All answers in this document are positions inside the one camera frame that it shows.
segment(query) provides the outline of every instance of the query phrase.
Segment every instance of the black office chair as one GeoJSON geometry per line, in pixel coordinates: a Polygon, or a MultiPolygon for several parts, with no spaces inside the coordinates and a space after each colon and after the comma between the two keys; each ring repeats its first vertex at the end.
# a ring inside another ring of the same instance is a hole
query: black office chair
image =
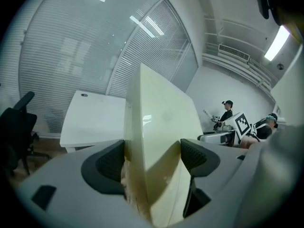
{"type": "Polygon", "coordinates": [[[34,92],[29,91],[17,102],[14,108],[6,109],[0,116],[0,134],[2,135],[0,141],[3,145],[1,165],[11,172],[17,167],[18,160],[22,159],[24,169],[29,175],[28,155],[50,159],[48,154],[33,150],[33,141],[39,139],[37,133],[31,135],[37,116],[27,113],[26,106],[34,95],[34,92]]]}

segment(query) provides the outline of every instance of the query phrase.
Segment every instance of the white desk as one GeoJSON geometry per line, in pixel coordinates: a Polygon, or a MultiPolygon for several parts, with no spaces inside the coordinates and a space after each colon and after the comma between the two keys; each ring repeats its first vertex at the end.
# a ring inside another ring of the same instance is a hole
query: white desk
{"type": "Polygon", "coordinates": [[[63,123],[60,146],[74,152],[75,147],[122,139],[124,108],[125,99],[76,91],[63,123]]]}

